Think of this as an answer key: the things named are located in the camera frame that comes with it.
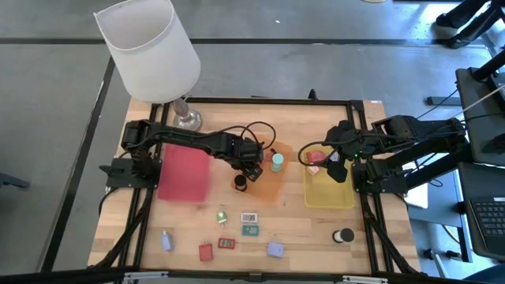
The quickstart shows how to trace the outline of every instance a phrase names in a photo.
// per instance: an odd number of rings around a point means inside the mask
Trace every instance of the wooden tabletop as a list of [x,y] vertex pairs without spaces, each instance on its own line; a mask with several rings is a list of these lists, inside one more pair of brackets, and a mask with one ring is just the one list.
[[[385,117],[379,101],[365,101],[367,122]],[[279,141],[290,144],[294,152],[303,145],[324,140],[330,127],[346,120],[344,106],[292,106],[193,103],[204,118],[202,132],[211,132],[230,125],[247,125],[265,121],[277,131]],[[148,118],[150,105],[132,99],[126,121]],[[169,111],[168,125],[172,124]],[[356,124],[359,118],[354,114]],[[268,136],[269,129],[258,125],[253,132]],[[211,189],[204,204],[181,204],[154,198],[144,243],[141,268],[198,271],[269,271],[319,273],[370,273],[365,231],[358,195],[351,209],[314,209],[304,203],[304,167],[291,155],[284,186],[275,204],[266,204],[230,188],[236,172],[217,159],[211,160]],[[99,262],[112,248],[125,229],[132,189],[119,189],[108,197],[96,229],[89,264]],[[383,211],[387,232],[400,253],[415,269],[420,269],[410,229],[409,216],[402,200],[383,194]],[[215,220],[218,211],[228,215],[228,225],[222,228]],[[256,212],[260,226],[258,237],[241,235],[240,213]],[[351,228],[355,239],[338,245],[331,239],[333,231]],[[160,237],[163,231],[174,239],[173,252],[164,252]],[[217,248],[219,237],[237,240],[235,249]],[[267,256],[267,244],[276,241],[285,245],[283,258]],[[128,262],[133,262],[137,236],[130,243]],[[198,246],[213,245],[214,259],[200,262]],[[376,237],[380,269],[383,265],[380,241]]]

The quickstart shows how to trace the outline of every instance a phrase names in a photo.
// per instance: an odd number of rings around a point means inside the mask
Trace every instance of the gray floor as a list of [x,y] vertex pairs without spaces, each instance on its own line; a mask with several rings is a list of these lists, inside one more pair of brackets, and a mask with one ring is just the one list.
[[[92,12],[118,1],[4,0],[0,37],[96,37]],[[192,38],[434,39],[454,4],[358,0],[174,0]],[[498,24],[490,36],[499,44]],[[202,74],[197,96],[382,100],[387,115],[421,114],[423,99],[455,90],[455,70],[489,59],[479,45],[448,50],[415,46],[198,45]],[[0,45],[0,172],[32,182],[30,189],[0,190],[0,274],[35,271],[54,213],[95,102],[108,58],[104,46]],[[108,163],[117,147],[129,96],[114,75],[99,120],[56,269],[84,267],[92,245]],[[447,118],[440,107],[426,118]],[[439,226],[412,223],[417,248],[457,250]],[[492,265],[444,260],[451,277]],[[423,271],[437,275],[421,260]]]

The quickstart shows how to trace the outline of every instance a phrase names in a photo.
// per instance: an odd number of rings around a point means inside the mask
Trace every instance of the white lampshade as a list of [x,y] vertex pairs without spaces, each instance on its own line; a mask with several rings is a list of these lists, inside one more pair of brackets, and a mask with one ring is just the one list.
[[129,0],[95,13],[128,93],[148,103],[186,94],[200,59],[168,0]]

